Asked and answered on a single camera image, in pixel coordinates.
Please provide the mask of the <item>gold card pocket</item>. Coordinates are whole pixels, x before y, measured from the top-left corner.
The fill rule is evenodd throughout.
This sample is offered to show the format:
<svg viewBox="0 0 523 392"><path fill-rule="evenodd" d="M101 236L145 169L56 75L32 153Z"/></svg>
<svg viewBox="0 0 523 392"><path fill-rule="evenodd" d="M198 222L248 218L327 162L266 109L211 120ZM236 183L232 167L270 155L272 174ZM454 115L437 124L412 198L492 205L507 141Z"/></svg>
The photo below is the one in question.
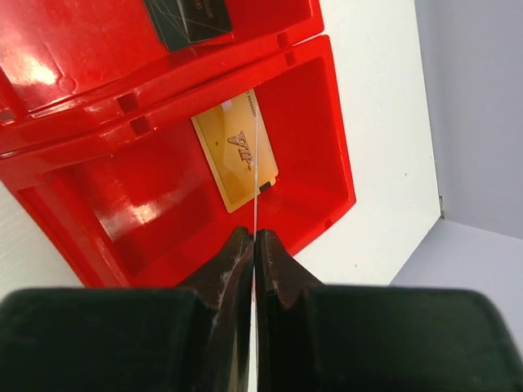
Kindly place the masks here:
<svg viewBox="0 0 523 392"><path fill-rule="evenodd" d="M191 118L229 213L253 200L257 105L255 91L250 89ZM260 109L258 193L275 185L278 175L279 168Z"/></svg>

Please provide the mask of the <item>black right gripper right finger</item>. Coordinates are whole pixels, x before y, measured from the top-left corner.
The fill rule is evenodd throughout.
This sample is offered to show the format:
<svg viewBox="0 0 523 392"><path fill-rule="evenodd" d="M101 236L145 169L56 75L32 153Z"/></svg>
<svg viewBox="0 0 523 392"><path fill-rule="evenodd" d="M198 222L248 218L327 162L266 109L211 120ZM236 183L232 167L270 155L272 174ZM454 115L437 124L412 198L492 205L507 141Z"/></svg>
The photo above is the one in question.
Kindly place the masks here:
<svg viewBox="0 0 523 392"><path fill-rule="evenodd" d="M479 292L322 283L255 240L260 391L519 391L522 359Z"/></svg>

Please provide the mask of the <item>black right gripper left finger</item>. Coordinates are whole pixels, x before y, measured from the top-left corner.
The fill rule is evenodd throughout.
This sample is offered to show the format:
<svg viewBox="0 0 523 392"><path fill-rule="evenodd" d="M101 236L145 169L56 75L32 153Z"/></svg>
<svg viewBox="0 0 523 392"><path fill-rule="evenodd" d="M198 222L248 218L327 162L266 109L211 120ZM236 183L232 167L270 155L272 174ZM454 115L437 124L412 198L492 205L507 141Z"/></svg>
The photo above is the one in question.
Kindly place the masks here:
<svg viewBox="0 0 523 392"><path fill-rule="evenodd" d="M39 287L1 303L4 391L245 391L253 239L174 287Z"/></svg>

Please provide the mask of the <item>dark grey card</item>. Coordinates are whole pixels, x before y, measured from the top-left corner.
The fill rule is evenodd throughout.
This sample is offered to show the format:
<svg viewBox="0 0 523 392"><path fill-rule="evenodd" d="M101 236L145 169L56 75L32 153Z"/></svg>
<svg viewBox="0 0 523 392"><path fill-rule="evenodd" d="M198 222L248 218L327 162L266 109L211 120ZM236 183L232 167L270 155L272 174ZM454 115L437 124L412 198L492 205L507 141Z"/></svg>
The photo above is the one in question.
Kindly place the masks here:
<svg viewBox="0 0 523 392"><path fill-rule="evenodd" d="M233 28L225 1L144 1L159 41L169 50L230 42Z"/></svg>

